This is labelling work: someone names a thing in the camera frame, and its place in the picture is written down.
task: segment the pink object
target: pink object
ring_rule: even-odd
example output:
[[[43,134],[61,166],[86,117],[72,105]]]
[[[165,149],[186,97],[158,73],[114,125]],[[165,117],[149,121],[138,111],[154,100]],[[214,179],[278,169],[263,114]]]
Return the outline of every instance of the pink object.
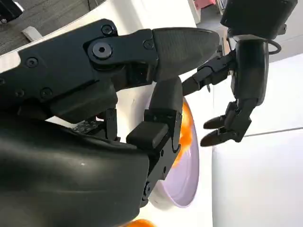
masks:
[[[215,0],[195,0],[195,6],[197,9],[202,9],[205,8],[206,6],[215,5],[215,4],[216,4]]]

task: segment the white surface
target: white surface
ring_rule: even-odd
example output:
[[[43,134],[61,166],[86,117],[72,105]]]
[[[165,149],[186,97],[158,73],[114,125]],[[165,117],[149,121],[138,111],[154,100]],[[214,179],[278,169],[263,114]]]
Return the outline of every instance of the white surface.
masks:
[[[107,0],[87,15],[66,27],[45,36],[38,40],[48,39],[76,29],[101,18],[107,18],[117,26],[120,35],[132,33],[143,28],[158,27],[195,27],[189,4],[187,0]],[[20,59],[16,52],[0,57],[0,72],[16,67]],[[189,72],[181,78],[185,80],[191,76]],[[153,91],[152,86],[138,87],[118,92],[117,117],[118,136],[125,141],[126,135],[143,119],[143,111],[146,102]],[[194,110],[196,125],[208,120],[212,114],[212,94],[205,91],[196,92],[188,97],[188,102]],[[203,130],[197,128],[199,139],[203,136]],[[191,227],[212,226],[212,201],[211,201],[211,149],[201,150],[201,175],[198,194],[192,206],[187,209],[172,209],[161,211],[148,204],[141,209],[139,218],[146,218],[153,221],[158,227],[184,226]]]
[[[244,138],[213,155],[214,227],[301,227],[303,130]]]
[[[303,127],[303,54],[270,63],[265,101],[252,113],[246,135]],[[214,87],[214,113],[234,101],[231,77]]]
[[[201,9],[197,9],[194,0],[188,0],[189,7],[193,17],[195,19],[195,23],[198,24],[201,21]]]
[[[35,27],[29,26],[22,31],[22,33],[29,39],[29,41],[35,41],[42,38],[42,35]]]

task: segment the white table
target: white table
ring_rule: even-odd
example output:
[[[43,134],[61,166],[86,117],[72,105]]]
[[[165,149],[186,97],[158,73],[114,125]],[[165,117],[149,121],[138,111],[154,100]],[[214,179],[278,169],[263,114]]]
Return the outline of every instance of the white table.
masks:
[[[55,37],[62,33],[84,26],[93,21],[107,18],[114,21],[120,35],[132,33],[143,28],[159,27],[196,27],[195,21],[187,0],[107,0],[87,15],[75,22],[59,29],[42,39],[27,46],[34,45],[43,40]],[[0,57],[0,72],[16,67],[20,62],[16,51]],[[181,76],[185,80],[193,72]],[[118,92],[117,117],[118,136],[125,141],[126,135],[143,119],[143,110],[150,98],[153,86],[138,87]],[[206,89],[187,97],[193,111],[193,117],[198,133],[198,140],[206,134],[203,122],[209,120],[213,114],[213,94]],[[212,150],[200,150],[200,182],[198,192],[193,204],[187,209],[173,208],[162,211],[151,204],[141,209],[138,218],[149,219],[159,227],[166,226],[212,226],[212,197],[211,197],[211,161]]]

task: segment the black casing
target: black casing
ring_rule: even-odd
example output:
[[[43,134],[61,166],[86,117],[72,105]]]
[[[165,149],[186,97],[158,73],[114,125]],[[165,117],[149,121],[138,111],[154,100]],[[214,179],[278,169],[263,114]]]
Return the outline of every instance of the black casing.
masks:
[[[234,34],[275,39],[298,0],[229,0],[221,24]]]
[[[135,146],[6,114],[0,125],[0,226],[111,227],[138,215],[149,159]]]

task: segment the white wall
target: white wall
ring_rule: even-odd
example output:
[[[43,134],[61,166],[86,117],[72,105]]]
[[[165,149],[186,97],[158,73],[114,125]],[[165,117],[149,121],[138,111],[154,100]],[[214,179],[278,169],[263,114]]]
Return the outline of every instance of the white wall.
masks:
[[[303,130],[216,147],[214,227],[301,227],[302,212]]]

